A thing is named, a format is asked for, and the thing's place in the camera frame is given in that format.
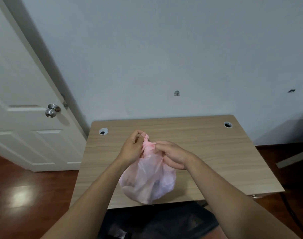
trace metal door knob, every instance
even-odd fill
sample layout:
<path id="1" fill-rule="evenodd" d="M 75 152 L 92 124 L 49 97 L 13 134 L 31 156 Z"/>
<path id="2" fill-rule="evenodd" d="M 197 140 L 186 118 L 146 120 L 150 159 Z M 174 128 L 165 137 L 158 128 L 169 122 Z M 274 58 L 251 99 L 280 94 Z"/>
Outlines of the metal door knob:
<path id="1" fill-rule="evenodd" d="M 56 104 L 49 104 L 48 109 L 45 111 L 47 117 L 55 117 L 57 112 L 60 112 L 61 108 Z"/>

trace floor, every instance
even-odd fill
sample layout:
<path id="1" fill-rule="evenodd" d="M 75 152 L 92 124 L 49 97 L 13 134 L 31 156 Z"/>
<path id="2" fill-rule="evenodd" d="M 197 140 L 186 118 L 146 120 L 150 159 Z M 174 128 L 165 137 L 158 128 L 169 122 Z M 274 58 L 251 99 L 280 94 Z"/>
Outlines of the floor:
<path id="1" fill-rule="evenodd" d="M 302 152 L 303 143 L 257 149 L 286 189 L 289 204 L 303 224 L 303 161 L 281 170 L 275 165 Z M 68 210 L 77 174 L 34 173 L 0 157 L 0 238 L 40 238 Z M 279 194 L 256 201 L 303 238 Z"/>

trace left hand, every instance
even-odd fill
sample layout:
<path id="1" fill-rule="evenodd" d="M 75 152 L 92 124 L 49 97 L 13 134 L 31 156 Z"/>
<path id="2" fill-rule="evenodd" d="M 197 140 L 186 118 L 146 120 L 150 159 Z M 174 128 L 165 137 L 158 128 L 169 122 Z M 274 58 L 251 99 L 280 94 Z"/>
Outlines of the left hand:
<path id="1" fill-rule="evenodd" d="M 146 133 L 144 131 L 135 130 L 125 141 L 119 155 L 117 156 L 117 159 L 126 162 L 128 166 L 135 162 L 142 153 L 142 145 L 145 136 Z"/>

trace door panel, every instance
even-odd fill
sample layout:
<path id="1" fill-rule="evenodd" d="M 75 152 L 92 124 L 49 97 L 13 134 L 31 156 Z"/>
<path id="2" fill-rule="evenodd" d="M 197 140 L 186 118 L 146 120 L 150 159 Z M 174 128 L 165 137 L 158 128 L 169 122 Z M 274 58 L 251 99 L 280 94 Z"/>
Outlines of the door panel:
<path id="1" fill-rule="evenodd" d="M 0 0 L 0 155 L 32 171 L 79 169 L 86 138 Z M 48 104 L 61 112 L 45 115 Z"/>

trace plastic bag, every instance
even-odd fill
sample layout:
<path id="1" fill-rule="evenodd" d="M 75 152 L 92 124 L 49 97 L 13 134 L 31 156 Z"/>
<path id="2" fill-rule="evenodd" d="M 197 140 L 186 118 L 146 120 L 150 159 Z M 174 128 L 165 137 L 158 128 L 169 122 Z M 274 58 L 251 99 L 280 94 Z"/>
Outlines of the plastic bag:
<path id="1" fill-rule="evenodd" d="M 146 134 L 142 147 L 144 157 L 131 164 L 119 179 L 124 194 L 143 204 L 151 204 L 172 191 L 176 181 L 176 169 L 164 163 L 162 152 L 153 152 L 156 143 L 149 142 L 148 138 Z"/>

